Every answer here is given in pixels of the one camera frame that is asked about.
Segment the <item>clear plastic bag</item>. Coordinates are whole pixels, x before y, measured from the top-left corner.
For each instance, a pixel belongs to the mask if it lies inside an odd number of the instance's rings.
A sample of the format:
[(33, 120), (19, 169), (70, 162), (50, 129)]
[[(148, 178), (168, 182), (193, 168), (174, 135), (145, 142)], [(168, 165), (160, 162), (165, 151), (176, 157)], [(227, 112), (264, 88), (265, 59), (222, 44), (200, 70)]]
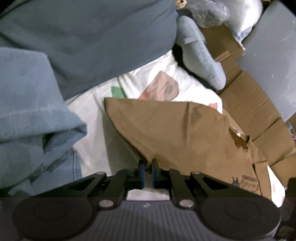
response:
[(187, 1), (185, 8), (201, 28), (221, 26), (230, 19), (229, 8), (222, 1)]

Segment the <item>white pillow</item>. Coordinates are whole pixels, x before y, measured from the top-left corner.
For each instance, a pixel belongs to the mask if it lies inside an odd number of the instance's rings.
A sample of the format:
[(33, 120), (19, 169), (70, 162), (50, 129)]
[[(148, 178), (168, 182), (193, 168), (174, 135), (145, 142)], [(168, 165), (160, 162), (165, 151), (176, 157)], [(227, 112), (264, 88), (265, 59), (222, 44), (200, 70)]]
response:
[(230, 30), (234, 39), (241, 44), (257, 24), (263, 12), (259, 0), (225, 0), (222, 1), (229, 10), (229, 18), (224, 25)]

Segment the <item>cream bear print blanket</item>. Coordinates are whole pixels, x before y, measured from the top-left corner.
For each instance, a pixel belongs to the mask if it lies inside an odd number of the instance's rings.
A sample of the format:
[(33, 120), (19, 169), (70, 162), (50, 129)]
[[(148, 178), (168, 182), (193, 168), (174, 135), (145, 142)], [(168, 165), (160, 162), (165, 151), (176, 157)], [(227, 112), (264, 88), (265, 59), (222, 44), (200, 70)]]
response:
[(168, 52), (69, 102), (87, 125), (74, 145), (82, 176), (113, 175), (144, 158), (183, 175), (199, 171), (281, 206), (285, 189), (222, 99)]

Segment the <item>light blue garment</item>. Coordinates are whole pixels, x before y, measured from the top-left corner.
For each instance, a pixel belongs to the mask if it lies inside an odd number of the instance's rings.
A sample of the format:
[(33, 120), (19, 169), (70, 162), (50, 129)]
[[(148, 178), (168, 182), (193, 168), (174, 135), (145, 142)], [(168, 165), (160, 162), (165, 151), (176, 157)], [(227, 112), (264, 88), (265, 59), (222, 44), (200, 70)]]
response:
[(81, 179), (73, 145), (86, 134), (46, 54), (1, 48), (1, 197), (33, 196)]

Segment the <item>brown t-shirt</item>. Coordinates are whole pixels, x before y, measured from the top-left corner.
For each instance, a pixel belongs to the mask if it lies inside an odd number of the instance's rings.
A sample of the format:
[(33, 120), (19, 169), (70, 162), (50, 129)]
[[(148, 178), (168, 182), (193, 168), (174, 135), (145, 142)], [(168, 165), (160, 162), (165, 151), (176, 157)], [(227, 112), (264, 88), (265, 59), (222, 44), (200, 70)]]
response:
[(183, 175), (198, 171), (271, 198), (267, 163), (251, 139), (216, 109), (193, 102), (106, 98), (118, 133), (146, 160)]

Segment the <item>blue-grey neck pillow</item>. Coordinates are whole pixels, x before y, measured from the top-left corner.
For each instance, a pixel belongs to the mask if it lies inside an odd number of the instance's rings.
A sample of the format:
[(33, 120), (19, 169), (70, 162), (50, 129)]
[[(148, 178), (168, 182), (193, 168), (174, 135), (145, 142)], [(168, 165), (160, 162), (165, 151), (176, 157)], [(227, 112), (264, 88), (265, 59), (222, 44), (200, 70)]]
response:
[(195, 21), (188, 16), (180, 16), (176, 22), (176, 44), (182, 49), (184, 66), (215, 90), (223, 89), (226, 75), (222, 65), (212, 58), (205, 37)]

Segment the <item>small plush bear toy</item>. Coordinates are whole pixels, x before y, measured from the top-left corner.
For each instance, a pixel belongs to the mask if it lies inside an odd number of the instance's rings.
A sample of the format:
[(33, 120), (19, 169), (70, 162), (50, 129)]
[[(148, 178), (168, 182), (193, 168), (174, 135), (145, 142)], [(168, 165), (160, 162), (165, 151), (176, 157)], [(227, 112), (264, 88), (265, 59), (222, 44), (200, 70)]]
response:
[(187, 4), (186, 0), (176, 0), (176, 9), (183, 9)]

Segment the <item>dark grey pillow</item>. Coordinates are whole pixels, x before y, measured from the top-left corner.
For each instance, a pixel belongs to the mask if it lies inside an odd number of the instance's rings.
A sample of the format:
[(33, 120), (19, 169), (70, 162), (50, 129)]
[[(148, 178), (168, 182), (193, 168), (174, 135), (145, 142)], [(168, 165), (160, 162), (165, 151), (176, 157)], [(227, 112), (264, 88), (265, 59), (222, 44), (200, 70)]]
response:
[(175, 44), (173, 1), (14, 1), (1, 46), (45, 53), (65, 99), (128, 73)]

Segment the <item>large cardboard box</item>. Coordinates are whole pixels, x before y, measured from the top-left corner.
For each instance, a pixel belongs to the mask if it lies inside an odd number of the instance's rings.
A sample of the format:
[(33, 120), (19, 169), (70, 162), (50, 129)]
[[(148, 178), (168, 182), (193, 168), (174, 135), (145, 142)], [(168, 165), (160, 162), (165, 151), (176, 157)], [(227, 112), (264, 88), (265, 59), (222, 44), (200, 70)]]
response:
[(261, 86), (237, 60), (244, 50), (222, 25), (201, 29), (212, 57), (221, 63), (226, 85), (217, 93), (227, 113), (247, 134), (284, 187), (295, 177), (295, 142), (280, 113)]

